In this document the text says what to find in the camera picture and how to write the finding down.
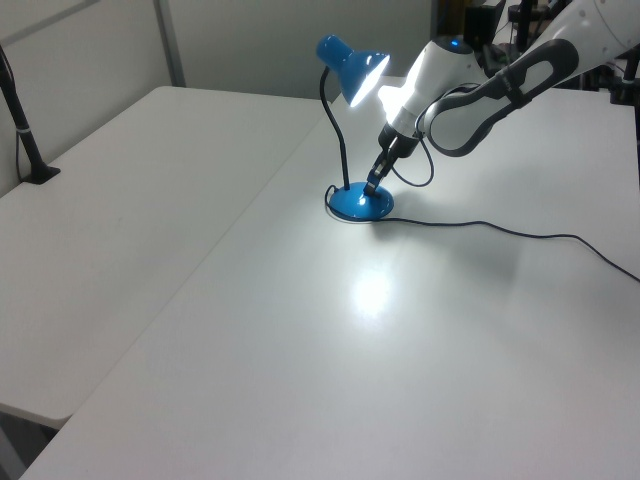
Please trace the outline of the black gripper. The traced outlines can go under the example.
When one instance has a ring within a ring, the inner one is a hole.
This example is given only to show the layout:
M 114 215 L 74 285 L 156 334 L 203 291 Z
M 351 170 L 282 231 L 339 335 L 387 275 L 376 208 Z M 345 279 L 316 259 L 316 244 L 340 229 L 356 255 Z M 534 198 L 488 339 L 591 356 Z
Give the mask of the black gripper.
M 380 190 L 380 184 L 394 167 L 398 158 L 410 157 L 417 147 L 417 139 L 398 133 L 389 123 L 385 123 L 379 136 L 378 143 L 381 153 L 376 158 L 367 176 L 365 194 L 375 195 Z

